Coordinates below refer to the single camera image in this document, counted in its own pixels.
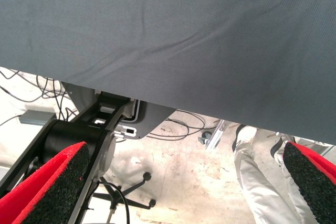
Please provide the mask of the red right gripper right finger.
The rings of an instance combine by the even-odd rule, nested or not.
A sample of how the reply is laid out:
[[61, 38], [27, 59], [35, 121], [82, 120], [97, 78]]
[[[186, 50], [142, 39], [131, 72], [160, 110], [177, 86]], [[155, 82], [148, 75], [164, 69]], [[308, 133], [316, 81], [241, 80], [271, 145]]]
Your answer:
[[335, 165], [312, 149], [288, 142], [284, 165], [318, 223], [335, 223]]

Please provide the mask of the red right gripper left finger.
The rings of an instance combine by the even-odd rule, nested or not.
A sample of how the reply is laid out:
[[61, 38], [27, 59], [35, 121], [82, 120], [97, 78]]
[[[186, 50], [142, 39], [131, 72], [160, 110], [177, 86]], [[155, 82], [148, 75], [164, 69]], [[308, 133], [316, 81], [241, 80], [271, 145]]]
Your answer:
[[63, 149], [1, 198], [1, 223], [67, 223], [89, 162], [86, 142]]

